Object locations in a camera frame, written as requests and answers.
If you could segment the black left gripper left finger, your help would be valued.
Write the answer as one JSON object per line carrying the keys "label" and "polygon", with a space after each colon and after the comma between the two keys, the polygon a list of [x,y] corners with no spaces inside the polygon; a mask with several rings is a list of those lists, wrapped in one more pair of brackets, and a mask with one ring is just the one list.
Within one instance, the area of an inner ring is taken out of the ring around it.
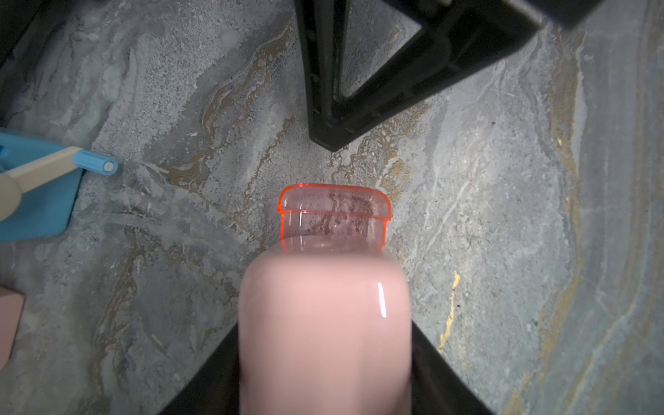
{"label": "black left gripper left finger", "polygon": [[186,387],[160,414],[239,413],[239,327],[235,324]]}

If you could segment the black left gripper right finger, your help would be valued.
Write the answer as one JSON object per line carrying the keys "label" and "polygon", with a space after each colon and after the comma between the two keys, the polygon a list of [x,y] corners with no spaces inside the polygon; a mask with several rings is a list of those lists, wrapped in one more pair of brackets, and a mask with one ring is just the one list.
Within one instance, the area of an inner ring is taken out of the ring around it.
{"label": "black left gripper right finger", "polygon": [[492,415],[412,322],[412,414]]}

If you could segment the blue pencil sharpener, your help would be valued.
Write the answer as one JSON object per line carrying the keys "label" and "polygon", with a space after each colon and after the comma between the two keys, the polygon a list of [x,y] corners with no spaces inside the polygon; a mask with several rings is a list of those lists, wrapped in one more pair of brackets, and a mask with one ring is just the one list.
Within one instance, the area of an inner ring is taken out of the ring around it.
{"label": "blue pencil sharpener", "polygon": [[1,241],[67,228],[84,171],[111,176],[118,162],[77,146],[1,131]]}

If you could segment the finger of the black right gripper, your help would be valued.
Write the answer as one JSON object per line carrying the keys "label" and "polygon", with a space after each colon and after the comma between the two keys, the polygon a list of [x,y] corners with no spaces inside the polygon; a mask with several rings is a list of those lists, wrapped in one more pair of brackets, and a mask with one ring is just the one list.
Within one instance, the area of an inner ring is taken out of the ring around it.
{"label": "finger of the black right gripper", "polygon": [[342,117],[340,81],[347,28],[346,1],[297,1],[295,3],[306,88],[310,139],[335,152],[348,137]]}
{"label": "finger of the black right gripper", "polygon": [[350,144],[377,124],[511,55],[536,23],[503,1],[392,1],[419,31],[351,96],[340,100],[339,140]]}

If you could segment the pink pencil sharpener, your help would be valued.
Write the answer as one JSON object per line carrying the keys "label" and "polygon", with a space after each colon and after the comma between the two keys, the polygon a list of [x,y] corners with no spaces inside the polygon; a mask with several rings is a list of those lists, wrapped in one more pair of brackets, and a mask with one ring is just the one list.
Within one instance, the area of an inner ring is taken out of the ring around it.
{"label": "pink pencil sharpener", "polygon": [[0,369],[3,370],[12,354],[25,296],[5,287],[1,287],[0,292]]}
{"label": "pink pencil sharpener", "polygon": [[412,410],[410,294],[384,255],[264,252],[238,327],[243,414]]}

